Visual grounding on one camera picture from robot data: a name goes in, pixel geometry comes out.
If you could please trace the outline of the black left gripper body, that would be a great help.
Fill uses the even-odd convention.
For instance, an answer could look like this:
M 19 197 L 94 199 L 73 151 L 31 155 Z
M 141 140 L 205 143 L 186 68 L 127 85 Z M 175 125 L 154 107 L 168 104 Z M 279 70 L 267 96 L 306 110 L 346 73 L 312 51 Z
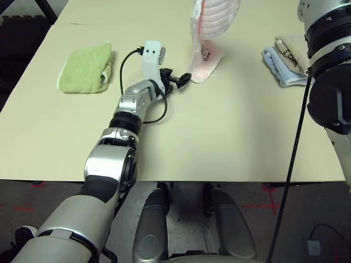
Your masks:
M 170 68 L 161 68 L 160 69 L 160 77 L 165 88 L 165 94 L 168 95 L 173 91 L 173 86 L 171 83 L 175 83 L 178 85 L 179 78 L 172 75 L 173 70 Z

